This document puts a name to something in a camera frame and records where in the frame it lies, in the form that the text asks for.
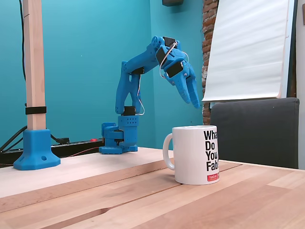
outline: mug handle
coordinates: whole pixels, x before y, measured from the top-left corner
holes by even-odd
[[[163,159],[165,161],[166,166],[171,169],[175,170],[175,166],[171,163],[170,157],[168,156],[168,147],[170,144],[171,139],[173,138],[173,134],[169,134],[166,136],[164,143],[163,143]]]

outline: robotic arm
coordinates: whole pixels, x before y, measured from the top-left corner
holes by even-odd
[[[186,54],[181,51],[179,41],[166,37],[153,37],[145,52],[133,57],[128,62],[122,62],[121,78],[116,94],[116,113],[124,113],[124,103],[129,93],[136,114],[140,113],[141,74],[149,72],[157,65],[160,66],[160,70],[164,69],[165,75],[162,77],[167,79],[171,85],[176,86],[183,100],[186,103],[192,102],[194,107],[199,108],[195,73],[185,58]]]
[[[164,76],[171,85],[176,86],[180,96],[186,103],[192,102],[199,108],[199,98],[196,90],[196,78],[192,66],[186,61],[187,54],[181,51],[179,41],[167,37],[153,37],[146,51],[122,62],[121,78],[116,92],[115,111],[120,114],[118,126],[116,123],[103,123],[102,136],[105,146],[100,147],[102,154],[122,154],[137,151],[137,126],[141,110],[140,83],[141,75],[159,65],[159,71],[164,70]],[[125,106],[125,100],[130,93],[132,106]]]

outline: printed text on mug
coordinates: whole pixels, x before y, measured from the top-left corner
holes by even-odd
[[[210,140],[217,139],[217,132],[213,130],[204,131],[205,137],[205,154],[207,156],[206,171],[213,171],[218,169],[218,152],[215,150],[215,143]]]

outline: brick wall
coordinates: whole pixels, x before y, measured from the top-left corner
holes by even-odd
[[[203,52],[203,68],[202,68],[202,87],[203,95],[205,92],[205,80],[207,77],[207,71],[209,66],[211,43],[214,31],[214,25],[217,15],[218,0],[203,0],[203,33],[204,41],[202,42]],[[210,124],[210,103],[204,103],[203,105],[203,124]]]

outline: white mug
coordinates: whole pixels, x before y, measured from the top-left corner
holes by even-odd
[[[174,165],[168,156],[173,139]],[[214,125],[174,127],[163,144],[167,167],[175,170],[175,180],[188,185],[206,185],[219,181],[217,127]]]

